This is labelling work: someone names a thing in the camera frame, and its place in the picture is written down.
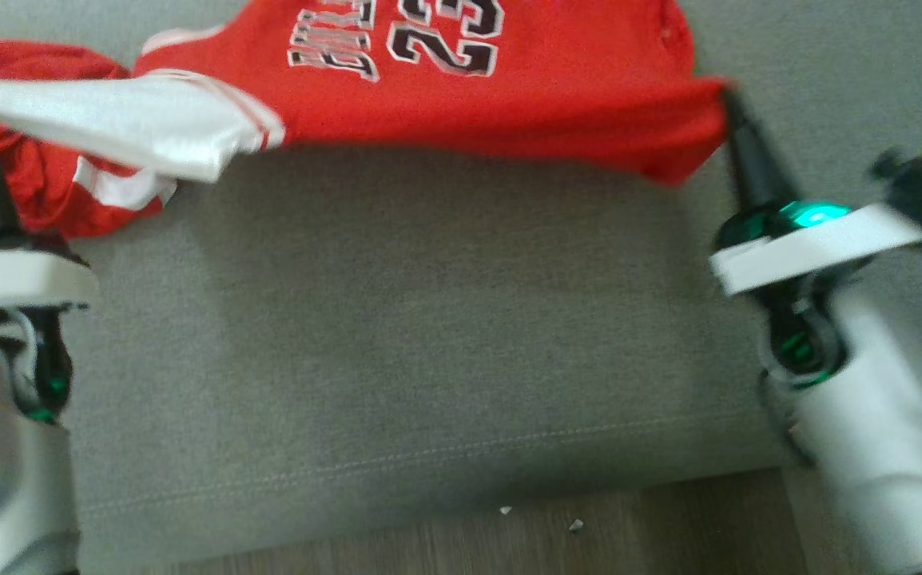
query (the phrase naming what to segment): gray sofa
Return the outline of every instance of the gray sofa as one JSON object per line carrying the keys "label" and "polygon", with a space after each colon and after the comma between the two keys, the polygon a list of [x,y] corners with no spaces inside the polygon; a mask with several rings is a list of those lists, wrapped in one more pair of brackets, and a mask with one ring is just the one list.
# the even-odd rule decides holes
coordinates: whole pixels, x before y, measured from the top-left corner
{"label": "gray sofa", "polygon": [[[0,37],[132,62],[243,0],[0,0]],[[863,204],[922,153],[922,2],[682,0],[813,196]],[[586,4],[591,10],[592,3]],[[89,573],[428,514],[787,461],[753,397],[757,314],[709,277],[723,157],[677,192],[390,149],[235,161],[77,245],[66,320]],[[866,274],[922,327],[922,260]]]}

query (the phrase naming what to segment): jersey number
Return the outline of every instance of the jersey number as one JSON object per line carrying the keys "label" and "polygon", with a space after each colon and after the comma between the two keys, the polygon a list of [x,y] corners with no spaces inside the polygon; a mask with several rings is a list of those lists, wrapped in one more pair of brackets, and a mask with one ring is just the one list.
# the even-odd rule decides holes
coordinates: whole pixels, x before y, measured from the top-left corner
{"label": "jersey number", "polygon": [[[394,59],[417,63],[421,48],[433,62],[447,73],[462,76],[491,76],[497,63],[497,47],[477,40],[461,40],[451,50],[439,32],[428,28],[432,23],[431,0],[398,0],[400,15],[407,22],[395,22],[387,37],[387,48]],[[461,21],[461,36],[487,39],[500,36],[504,28],[504,10],[498,0],[432,0],[436,14]],[[465,6],[475,10],[475,16],[464,16]]]}

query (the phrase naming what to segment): red fabric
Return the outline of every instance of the red fabric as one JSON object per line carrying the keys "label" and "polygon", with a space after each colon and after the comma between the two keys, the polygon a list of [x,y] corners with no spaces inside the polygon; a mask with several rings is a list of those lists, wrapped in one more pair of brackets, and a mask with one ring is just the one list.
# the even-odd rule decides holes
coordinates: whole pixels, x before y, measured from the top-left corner
{"label": "red fabric", "polygon": [[[85,48],[33,42],[0,42],[2,80],[101,80],[128,77],[128,70]],[[162,210],[152,200],[140,212],[102,206],[73,182],[77,150],[36,141],[0,126],[0,161],[22,225],[29,232],[56,230],[67,239],[115,232],[138,217]],[[118,176],[133,170],[96,157],[97,168]]]}
{"label": "red fabric", "polygon": [[135,75],[242,88],[282,117],[285,143],[577,159],[678,184],[724,138],[724,82],[693,79],[693,59],[673,0],[252,0]]}

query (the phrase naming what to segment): glowing teal led light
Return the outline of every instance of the glowing teal led light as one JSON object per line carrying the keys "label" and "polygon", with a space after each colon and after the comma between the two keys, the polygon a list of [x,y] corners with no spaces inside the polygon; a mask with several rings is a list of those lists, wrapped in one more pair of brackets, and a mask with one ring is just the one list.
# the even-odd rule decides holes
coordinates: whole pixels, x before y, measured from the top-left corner
{"label": "glowing teal led light", "polygon": [[845,206],[826,201],[793,201],[780,210],[782,216],[798,227],[817,226],[845,217],[851,211]]}

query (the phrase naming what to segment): crumpled red clothing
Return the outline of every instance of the crumpled red clothing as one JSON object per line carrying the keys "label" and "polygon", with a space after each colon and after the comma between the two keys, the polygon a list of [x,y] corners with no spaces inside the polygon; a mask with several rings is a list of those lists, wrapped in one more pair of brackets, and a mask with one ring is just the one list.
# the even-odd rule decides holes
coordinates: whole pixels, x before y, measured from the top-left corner
{"label": "crumpled red clothing", "polygon": [[[124,66],[85,48],[0,42],[1,80],[104,80],[128,76]],[[0,161],[24,229],[59,232],[66,239],[105,236],[133,220],[157,214],[176,187],[173,180],[165,181],[169,178],[131,178],[138,170],[37,141],[1,125]],[[102,183],[100,190],[97,188],[101,182],[108,183]],[[163,197],[151,193],[159,188],[169,192]]]}

